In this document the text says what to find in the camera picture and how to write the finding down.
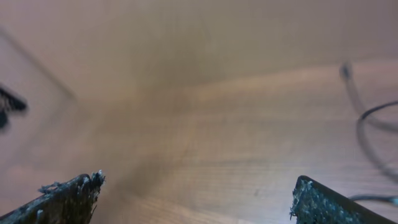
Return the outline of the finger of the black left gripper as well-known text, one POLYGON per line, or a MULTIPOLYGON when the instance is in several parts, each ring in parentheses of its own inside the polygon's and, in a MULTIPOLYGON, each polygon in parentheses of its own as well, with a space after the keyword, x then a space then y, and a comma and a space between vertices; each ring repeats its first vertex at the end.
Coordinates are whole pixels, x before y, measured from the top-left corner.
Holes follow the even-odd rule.
POLYGON ((9 126, 10 115, 22 115, 28 110, 27 101, 8 87, 1 85, 1 132, 9 126))

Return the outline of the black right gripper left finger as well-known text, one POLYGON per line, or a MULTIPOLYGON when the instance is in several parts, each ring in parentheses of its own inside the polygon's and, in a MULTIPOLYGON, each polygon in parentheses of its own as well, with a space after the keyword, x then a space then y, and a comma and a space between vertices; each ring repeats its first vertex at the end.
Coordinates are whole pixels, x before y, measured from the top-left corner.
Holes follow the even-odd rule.
POLYGON ((105 182, 101 170, 39 189, 38 198, 1 216, 1 224, 89 224, 105 182))

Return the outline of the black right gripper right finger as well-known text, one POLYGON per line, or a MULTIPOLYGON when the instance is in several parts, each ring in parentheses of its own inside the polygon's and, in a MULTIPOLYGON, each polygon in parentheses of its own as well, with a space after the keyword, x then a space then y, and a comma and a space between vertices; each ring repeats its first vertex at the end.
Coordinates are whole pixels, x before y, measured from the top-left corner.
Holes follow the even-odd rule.
POLYGON ((355 195, 345 197, 305 176, 298 177, 292 192, 290 217, 297 224, 394 224, 358 204, 358 200, 375 200, 397 205, 397 197, 389 195, 355 195))

